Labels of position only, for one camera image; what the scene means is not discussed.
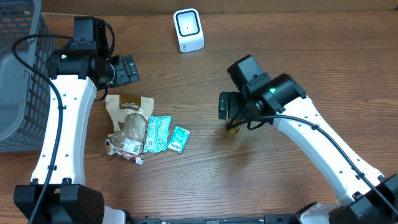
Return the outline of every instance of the blue packet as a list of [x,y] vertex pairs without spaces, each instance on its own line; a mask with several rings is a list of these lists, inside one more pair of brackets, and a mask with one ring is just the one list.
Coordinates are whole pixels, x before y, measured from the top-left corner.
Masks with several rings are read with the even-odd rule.
[[185,149],[185,145],[187,145],[190,135],[190,131],[176,126],[167,149],[181,154]]
[[158,153],[166,151],[171,122],[171,116],[150,117],[148,124],[147,140],[144,146],[144,153]]

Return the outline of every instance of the gray plastic basket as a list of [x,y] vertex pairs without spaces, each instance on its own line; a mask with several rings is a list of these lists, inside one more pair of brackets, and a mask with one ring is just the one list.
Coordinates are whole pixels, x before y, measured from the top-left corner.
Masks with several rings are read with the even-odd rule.
[[[46,34],[40,0],[0,1],[0,152],[40,150],[49,115],[50,88],[21,65],[12,43],[25,35]],[[58,47],[52,37],[24,41],[18,53],[44,74],[48,56]]]

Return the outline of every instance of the brown and white package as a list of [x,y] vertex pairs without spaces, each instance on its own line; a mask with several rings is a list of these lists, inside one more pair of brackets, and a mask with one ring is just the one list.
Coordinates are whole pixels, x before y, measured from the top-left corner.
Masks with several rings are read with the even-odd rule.
[[114,131],[105,141],[108,154],[117,153],[141,165],[148,120],[154,110],[154,99],[134,95],[108,95],[105,103]]

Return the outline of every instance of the wooden table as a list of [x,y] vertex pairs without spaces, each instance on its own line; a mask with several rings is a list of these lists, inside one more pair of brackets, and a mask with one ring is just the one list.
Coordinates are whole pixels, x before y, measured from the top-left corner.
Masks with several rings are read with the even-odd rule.
[[[225,133],[221,91],[236,88],[226,69],[252,54],[272,77],[291,74],[340,136],[384,175],[398,165],[398,12],[293,12],[201,15],[205,48],[178,50],[172,16],[106,16],[116,54],[133,54],[140,82],[111,89],[155,99],[155,115],[192,132],[183,154],[146,154],[143,166],[109,156],[113,132],[103,101],[89,118],[87,186],[134,217],[253,217],[292,213],[335,195],[306,155],[273,126]],[[73,18],[47,16],[55,34]],[[38,152],[1,154],[0,223],[26,223],[12,201],[28,184]]]

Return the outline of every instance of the robotic arm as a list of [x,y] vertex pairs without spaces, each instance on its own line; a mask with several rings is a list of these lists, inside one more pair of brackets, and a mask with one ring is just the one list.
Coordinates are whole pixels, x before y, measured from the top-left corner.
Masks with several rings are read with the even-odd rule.
[[[48,76],[61,94],[64,107],[59,108],[52,91],[49,121],[39,162],[30,185],[16,186],[14,203],[27,218],[38,207],[35,220],[29,222],[32,224],[204,222],[133,220],[127,211],[107,207],[100,192],[84,186],[87,121],[96,91],[139,80],[132,56],[111,57],[114,34],[110,29],[113,44],[109,48],[105,27],[110,28],[105,21],[94,17],[77,17],[73,41],[67,49],[53,52],[47,65]],[[228,116],[231,119],[227,128],[244,123],[248,123],[249,129],[258,128],[266,122],[274,124],[313,161],[340,201],[341,205],[307,206],[291,216],[289,222],[283,223],[395,223],[397,215],[392,209],[398,207],[398,176],[386,179],[362,160],[326,123],[298,83],[287,74],[271,80],[250,55],[237,61],[227,72],[239,90],[220,94],[219,118],[227,119]],[[58,110],[63,110],[62,134],[53,174],[49,185],[44,187],[57,132]],[[261,123],[251,128],[253,121]],[[37,206],[41,192],[45,193],[44,202]],[[266,217],[259,223],[271,223],[270,218]],[[222,221],[207,222],[219,224]],[[247,223],[242,219],[232,222]]]

